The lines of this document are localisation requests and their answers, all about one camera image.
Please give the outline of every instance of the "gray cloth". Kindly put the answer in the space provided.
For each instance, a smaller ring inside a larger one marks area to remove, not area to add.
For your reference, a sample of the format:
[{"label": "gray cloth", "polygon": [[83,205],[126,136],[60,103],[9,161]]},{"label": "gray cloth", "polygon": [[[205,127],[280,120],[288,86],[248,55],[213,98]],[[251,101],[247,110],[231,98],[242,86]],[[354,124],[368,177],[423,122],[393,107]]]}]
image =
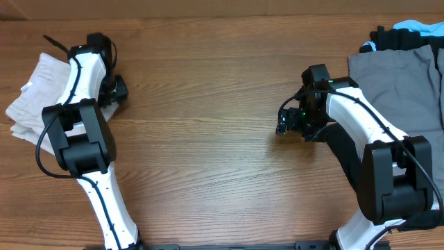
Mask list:
[{"label": "gray cloth", "polygon": [[[410,51],[374,51],[348,57],[350,77],[390,123],[432,146],[433,177],[444,193],[444,93],[429,45]],[[444,49],[438,52],[444,73]]]}]

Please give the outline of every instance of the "blue cloth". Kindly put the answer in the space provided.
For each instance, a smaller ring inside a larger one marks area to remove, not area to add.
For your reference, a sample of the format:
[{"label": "blue cloth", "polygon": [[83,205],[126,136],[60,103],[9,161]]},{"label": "blue cloth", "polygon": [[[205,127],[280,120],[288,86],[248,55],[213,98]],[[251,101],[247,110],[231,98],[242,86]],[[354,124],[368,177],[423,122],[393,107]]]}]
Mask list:
[{"label": "blue cloth", "polygon": [[406,20],[393,25],[393,28],[407,28],[411,32],[419,31],[421,36],[444,36],[444,22],[437,24],[422,24],[416,20]]},{"label": "blue cloth", "polygon": [[372,47],[373,51],[376,51],[376,44],[374,42],[371,41],[367,41],[364,45],[362,46],[366,46],[366,45],[370,45]]}]

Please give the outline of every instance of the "black cloth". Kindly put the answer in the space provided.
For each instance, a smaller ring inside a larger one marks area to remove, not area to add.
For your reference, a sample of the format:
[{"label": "black cloth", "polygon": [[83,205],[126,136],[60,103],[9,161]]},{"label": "black cloth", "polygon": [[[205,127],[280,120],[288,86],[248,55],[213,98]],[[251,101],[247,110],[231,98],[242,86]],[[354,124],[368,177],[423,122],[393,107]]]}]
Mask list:
[{"label": "black cloth", "polygon": [[[375,43],[376,50],[378,51],[387,49],[407,51],[430,44],[435,62],[437,61],[438,50],[440,48],[444,49],[444,37],[422,37],[418,31],[411,32],[406,28],[385,31],[383,26],[378,26],[377,31],[370,32],[370,39]],[[370,45],[362,46],[359,49],[360,53],[371,51],[373,50]]]}]

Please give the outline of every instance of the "white towel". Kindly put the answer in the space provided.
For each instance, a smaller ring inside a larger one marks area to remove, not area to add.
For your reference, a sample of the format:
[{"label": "white towel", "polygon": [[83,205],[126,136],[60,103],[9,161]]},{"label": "white towel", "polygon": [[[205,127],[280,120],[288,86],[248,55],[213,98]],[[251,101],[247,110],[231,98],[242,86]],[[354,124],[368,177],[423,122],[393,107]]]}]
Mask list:
[{"label": "white towel", "polygon": [[[16,124],[11,127],[12,135],[37,144],[43,131],[42,110],[56,104],[65,91],[71,66],[52,56],[41,53],[37,66],[29,82],[21,88],[22,94],[6,109],[6,114]],[[101,108],[108,121],[119,107],[117,102]],[[45,135],[42,148],[54,154],[48,135]]]}]

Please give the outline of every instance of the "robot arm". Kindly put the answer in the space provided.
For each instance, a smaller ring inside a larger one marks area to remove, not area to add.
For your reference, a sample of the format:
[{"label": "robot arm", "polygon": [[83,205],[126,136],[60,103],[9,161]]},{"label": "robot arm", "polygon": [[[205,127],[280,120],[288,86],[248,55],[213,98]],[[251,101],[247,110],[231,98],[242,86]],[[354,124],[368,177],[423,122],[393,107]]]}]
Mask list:
[{"label": "robot arm", "polygon": [[[295,96],[299,108],[281,107],[276,133],[297,131],[307,142],[327,142],[330,131],[327,123],[338,122],[345,131],[341,140],[351,138],[355,143],[355,157],[360,164],[360,174],[354,180],[359,209],[345,226],[332,233],[328,245],[337,250],[371,249],[384,236],[386,227],[403,224],[410,216],[430,210],[433,194],[424,176],[366,109],[338,93],[359,99],[368,106],[432,176],[432,151],[428,141],[424,137],[408,137],[394,127],[369,104],[357,83],[349,77],[330,79],[325,65],[309,67],[302,74],[302,81],[303,86]],[[329,143],[335,154],[343,150],[338,144],[333,147]],[[347,173],[349,164],[339,160]],[[393,168],[406,171],[395,175]]]},{"label": "robot arm", "polygon": [[[45,126],[54,115],[58,118],[48,129],[48,136],[62,169],[78,179],[91,201],[101,225],[106,249],[135,249],[140,243],[135,223],[130,218],[117,185],[114,170],[116,147],[99,106],[122,101],[128,95],[121,77],[112,77],[110,39],[100,33],[87,36],[87,44],[71,48],[81,65],[74,96],[65,108],[78,73],[70,58],[71,73],[58,104],[42,111]],[[96,184],[99,193],[92,184]],[[106,208],[112,225],[108,223]]]}]

